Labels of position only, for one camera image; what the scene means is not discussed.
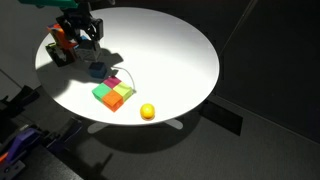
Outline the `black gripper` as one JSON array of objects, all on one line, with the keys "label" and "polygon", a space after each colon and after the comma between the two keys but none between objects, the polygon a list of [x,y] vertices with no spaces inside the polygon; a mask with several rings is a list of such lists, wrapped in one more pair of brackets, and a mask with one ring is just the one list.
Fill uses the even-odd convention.
[{"label": "black gripper", "polygon": [[94,41],[104,36],[103,20],[92,19],[91,2],[80,1],[76,8],[63,8],[63,14],[56,18],[68,40],[79,42],[80,30],[87,29],[87,34]]}]

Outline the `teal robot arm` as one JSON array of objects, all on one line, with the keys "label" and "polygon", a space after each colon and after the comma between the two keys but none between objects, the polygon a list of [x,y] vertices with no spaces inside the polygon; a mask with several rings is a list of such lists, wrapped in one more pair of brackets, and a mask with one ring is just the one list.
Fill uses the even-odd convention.
[{"label": "teal robot arm", "polygon": [[38,8],[45,6],[58,7],[63,14],[56,18],[57,23],[63,29],[68,40],[81,43],[83,39],[80,31],[83,30],[91,42],[98,42],[103,37],[103,20],[94,18],[91,4],[107,1],[115,5],[116,0],[18,0],[22,4],[35,5]]}]

